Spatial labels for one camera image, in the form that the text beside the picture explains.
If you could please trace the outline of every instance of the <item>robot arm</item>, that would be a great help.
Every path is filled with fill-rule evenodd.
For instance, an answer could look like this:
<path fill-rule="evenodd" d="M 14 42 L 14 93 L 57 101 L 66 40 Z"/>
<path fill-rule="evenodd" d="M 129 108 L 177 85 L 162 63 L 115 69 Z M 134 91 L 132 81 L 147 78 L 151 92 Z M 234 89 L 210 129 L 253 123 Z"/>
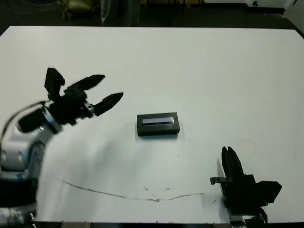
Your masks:
<path fill-rule="evenodd" d="M 0 227 L 28 225 L 35 216 L 36 192 L 44 151 L 62 125 L 76 124 L 78 118 L 99 116 L 110 110 L 123 93 L 109 95 L 100 103 L 87 102 L 85 90 L 95 87 L 103 75 L 93 75 L 59 91 L 65 81 L 48 68 L 45 88 L 52 103 L 18 120 L 10 136 L 0 145 Z"/>

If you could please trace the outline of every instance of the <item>white table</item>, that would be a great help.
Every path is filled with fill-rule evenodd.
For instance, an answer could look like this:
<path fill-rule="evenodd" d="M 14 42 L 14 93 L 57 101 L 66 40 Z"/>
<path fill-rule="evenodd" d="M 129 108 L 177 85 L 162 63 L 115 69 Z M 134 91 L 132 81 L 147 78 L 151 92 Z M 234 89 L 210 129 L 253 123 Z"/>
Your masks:
<path fill-rule="evenodd" d="M 66 85 L 105 74 L 89 101 L 124 97 L 50 142 L 38 220 L 228 223 L 209 178 L 222 175 L 221 148 L 231 146 L 245 173 L 283 185 L 269 221 L 304 221 L 303 60 L 292 30 L 10 27 L 0 37 L 0 125 L 47 98 L 48 66 Z M 178 138 L 139 138 L 136 115 L 162 112 L 178 112 Z"/>

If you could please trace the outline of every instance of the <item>black plastic part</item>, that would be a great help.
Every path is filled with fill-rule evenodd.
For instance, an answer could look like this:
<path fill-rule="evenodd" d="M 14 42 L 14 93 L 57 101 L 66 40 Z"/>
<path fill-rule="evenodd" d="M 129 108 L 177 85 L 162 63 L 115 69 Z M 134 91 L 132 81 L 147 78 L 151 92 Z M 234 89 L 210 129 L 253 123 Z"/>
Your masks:
<path fill-rule="evenodd" d="M 99 116 L 106 111 L 110 110 L 111 108 L 116 105 L 120 99 L 123 97 L 124 93 L 120 92 L 117 94 L 111 94 L 107 97 L 105 97 L 101 102 L 94 105 L 94 113 L 96 116 Z"/>
<path fill-rule="evenodd" d="M 173 124 L 163 125 L 143 125 L 143 119 L 156 119 L 173 117 Z M 180 132 L 180 124 L 177 113 L 158 113 L 137 115 L 137 134 L 138 136 L 162 135 L 162 134 L 178 134 Z"/>
<path fill-rule="evenodd" d="M 9 182 L 0 180 L 0 208 L 19 207 L 36 202 L 38 180 Z"/>
<path fill-rule="evenodd" d="M 232 214 L 262 215 L 267 222 L 267 215 L 261 207 L 273 203 L 282 186 L 276 181 L 256 183 L 253 175 L 245 175 L 241 162 L 231 147 L 222 149 L 222 166 L 226 178 L 232 181 L 216 177 L 210 178 L 210 181 L 211 184 L 221 184 L 225 207 L 230 208 Z"/>
<path fill-rule="evenodd" d="M 44 87 L 48 92 L 48 98 L 50 100 L 57 100 L 60 98 L 59 91 L 61 86 L 65 84 L 65 80 L 62 75 L 54 68 L 47 69 L 47 76 Z"/>
<path fill-rule="evenodd" d="M 22 117 L 19 121 L 19 128 L 24 133 L 29 133 L 37 128 L 39 128 L 46 121 L 42 110 L 37 109 L 24 117 Z"/>

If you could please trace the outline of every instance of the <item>floor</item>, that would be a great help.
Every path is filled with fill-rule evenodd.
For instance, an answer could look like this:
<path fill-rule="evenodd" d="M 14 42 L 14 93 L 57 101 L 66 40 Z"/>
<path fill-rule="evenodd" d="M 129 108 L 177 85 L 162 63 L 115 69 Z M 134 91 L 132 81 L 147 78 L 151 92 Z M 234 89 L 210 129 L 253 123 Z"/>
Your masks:
<path fill-rule="evenodd" d="M 0 35 L 10 25 L 46 26 L 102 26 L 100 13 L 86 18 L 64 20 L 54 0 L 37 6 L 31 2 L 44 0 L 2 0 L 0 1 Z M 141 7 L 140 27 L 224 27 L 224 28 L 270 28 L 294 29 L 281 14 L 251 12 L 243 6 L 150 4 Z"/>

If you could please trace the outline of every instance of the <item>thin line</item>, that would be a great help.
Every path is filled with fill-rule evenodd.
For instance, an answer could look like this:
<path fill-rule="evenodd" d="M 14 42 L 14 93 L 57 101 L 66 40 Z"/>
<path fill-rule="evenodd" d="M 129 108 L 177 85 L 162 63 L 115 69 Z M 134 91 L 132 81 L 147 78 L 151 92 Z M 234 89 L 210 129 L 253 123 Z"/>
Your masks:
<path fill-rule="evenodd" d="M 100 193 L 100 194 L 104 194 L 104 195 L 108 195 L 108 196 L 115 196 L 115 197 L 124 198 L 124 199 L 144 200 L 144 201 L 152 201 L 152 202 L 158 202 L 158 203 L 161 202 L 161 201 L 171 201 L 171 200 L 174 200 L 174 199 L 177 199 L 177 198 L 182 198 L 182 197 L 189 197 L 189 196 L 205 195 L 206 194 L 206 193 L 194 193 L 194 194 L 180 195 L 180 196 L 176 196 L 176 197 L 173 197 L 173 198 L 170 198 L 170 199 L 141 199 L 141 198 L 133 198 L 133 197 L 116 195 L 116 194 L 112 194 L 112 193 L 108 193 L 108 192 L 104 192 L 104 191 L 96 191 L 96 190 L 92 190 L 92 189 L 89 189 L 89 188 L 83 188 L 83 187 L 71 184 L 69 182 L 66 182 L 66 181 L 64 181 L 62 179 L 59 179 L 58 177 L 54 177 L 54 178 L 57 179 L 58 181 L 61 181 L 61 182 L 65 183 L 65 184 L 67 184 L 67 185 L 70 185 L 70 186 L 72 186 L 74 188 L 81 189 L 81 190 L 91 191 L 91 192 Z M 216 190 L 218 188 L 219 187 L 211 190 L 208 193 L 211 193 L 211 192 L 213 192 L 214 190 Z"/>

